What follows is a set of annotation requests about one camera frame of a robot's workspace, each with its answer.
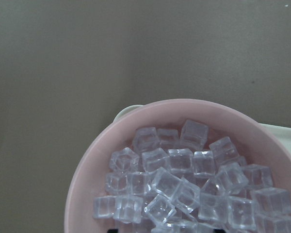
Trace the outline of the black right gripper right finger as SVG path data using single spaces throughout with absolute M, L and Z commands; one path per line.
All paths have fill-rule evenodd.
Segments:
M 226 231 L 225 229 L 214 229 L 213 232 L 214 233 L 228 233 L 228 231 Z

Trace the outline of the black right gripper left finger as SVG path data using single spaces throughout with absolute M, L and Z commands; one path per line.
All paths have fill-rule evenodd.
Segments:
M 118 233 L 118 229 L 108 229 L 107 233 Z

